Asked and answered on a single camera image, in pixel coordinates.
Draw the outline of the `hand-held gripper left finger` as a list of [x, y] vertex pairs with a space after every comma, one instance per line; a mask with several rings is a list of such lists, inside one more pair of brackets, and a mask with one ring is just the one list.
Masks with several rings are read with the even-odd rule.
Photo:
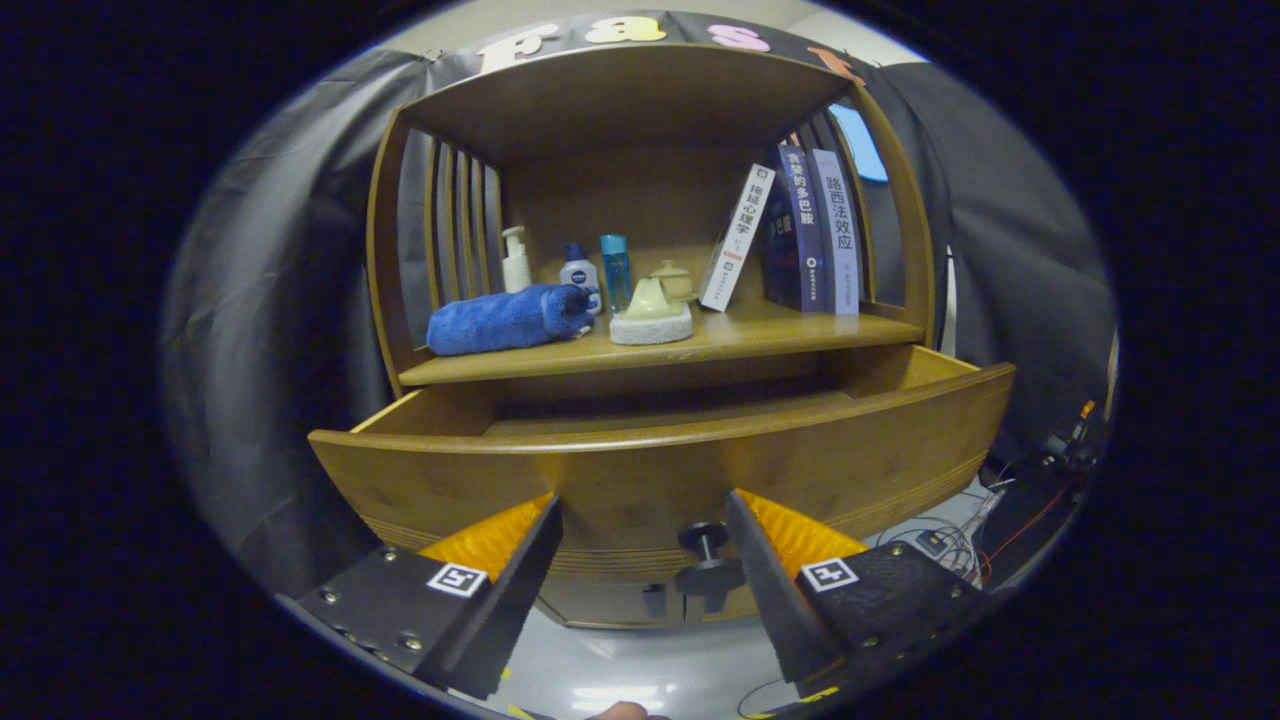
[[425, 548], [379, 546], [276, 602], [376, 664], [484, 700], [500, 684], [562, 537], [561, 497], [545, 493]]

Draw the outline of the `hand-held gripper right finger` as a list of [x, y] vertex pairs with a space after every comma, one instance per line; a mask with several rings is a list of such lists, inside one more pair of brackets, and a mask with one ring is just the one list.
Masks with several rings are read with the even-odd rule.
[[724, 523], [783, 678], [801, 694], [881, 688], [993, 603], [911, 544], [870, 547], [745, 489], [730, 492]]

